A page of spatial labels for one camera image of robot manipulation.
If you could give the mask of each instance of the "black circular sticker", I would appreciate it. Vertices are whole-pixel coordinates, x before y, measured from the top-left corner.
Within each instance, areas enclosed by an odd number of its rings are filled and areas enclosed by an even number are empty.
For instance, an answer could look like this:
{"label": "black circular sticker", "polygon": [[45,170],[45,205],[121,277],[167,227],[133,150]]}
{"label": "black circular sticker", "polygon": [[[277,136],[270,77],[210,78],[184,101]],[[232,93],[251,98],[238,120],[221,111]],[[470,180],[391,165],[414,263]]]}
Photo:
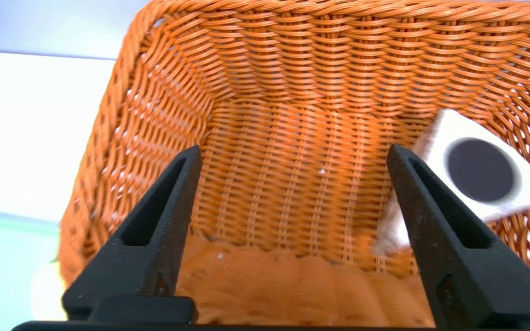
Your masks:
{"label": "black circular sticker", "polygon": [[484,140],[467,139],[455,145],[447,162],[455,186],[476,201],[502,199],[513,188],[513,168],[508,159]]}

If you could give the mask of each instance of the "woven rattan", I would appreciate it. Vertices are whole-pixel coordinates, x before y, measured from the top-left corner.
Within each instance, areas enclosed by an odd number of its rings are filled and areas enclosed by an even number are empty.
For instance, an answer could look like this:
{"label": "woven rattan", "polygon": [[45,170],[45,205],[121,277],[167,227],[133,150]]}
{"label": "woven rattan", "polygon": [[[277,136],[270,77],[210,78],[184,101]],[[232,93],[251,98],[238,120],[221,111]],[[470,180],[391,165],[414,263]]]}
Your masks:
{"label": "woven rattan", "polygon": [[[444,107],[530,162],[530,3],[154,0],[126,34],[61,221],[63,277],[199,144],[178,293],[200,322],[431,325],[412,253],[371,252],[387,150]],[[530,211],[493,230],[530,266]]]}

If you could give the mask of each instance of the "white cube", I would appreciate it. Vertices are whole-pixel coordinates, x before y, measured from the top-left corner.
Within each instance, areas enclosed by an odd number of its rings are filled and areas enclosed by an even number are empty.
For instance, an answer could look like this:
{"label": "white cube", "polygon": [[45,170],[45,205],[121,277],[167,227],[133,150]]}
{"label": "white cube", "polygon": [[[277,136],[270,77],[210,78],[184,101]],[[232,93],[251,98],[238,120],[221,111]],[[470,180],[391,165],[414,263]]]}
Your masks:
{"label": "white cube", "polygon": [[[412,151],[483,222],[530,209],[530,164],[478,123],[443,109]],[[377,228],[376,255],[410,247],[395,193]]]}

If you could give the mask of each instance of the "wicker basket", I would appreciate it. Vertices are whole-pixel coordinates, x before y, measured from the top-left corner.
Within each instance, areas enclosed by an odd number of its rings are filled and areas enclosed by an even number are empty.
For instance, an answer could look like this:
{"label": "wicker basket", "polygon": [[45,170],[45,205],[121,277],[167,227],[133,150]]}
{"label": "wicker basket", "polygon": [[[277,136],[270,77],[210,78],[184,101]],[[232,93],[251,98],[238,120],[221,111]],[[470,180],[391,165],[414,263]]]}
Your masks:
{"label": "wicker basket", "polygon": [[[199,144],[177,291],[200,322],[431,325],[412,253],[371,246],[388,148],[411,146],[443,107],[530,162],[530,3],[152,1],[61,221],[63,277]],[[493,229],[530,266],[530,211]]]}

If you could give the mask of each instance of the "white wall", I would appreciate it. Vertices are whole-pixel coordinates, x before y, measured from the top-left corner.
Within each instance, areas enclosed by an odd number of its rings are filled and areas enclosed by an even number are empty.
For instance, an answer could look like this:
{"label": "white wall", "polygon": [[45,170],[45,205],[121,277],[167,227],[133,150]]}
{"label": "white wall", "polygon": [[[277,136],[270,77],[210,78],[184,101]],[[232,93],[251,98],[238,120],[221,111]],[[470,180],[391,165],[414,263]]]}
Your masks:
{"label": "white wall", "polygon": [[61,218],[113,65],[0,53],[0,212]]}
{"label": "white wall", "polygon": [[115,59],[148,0],[0,0],[0,52]]}

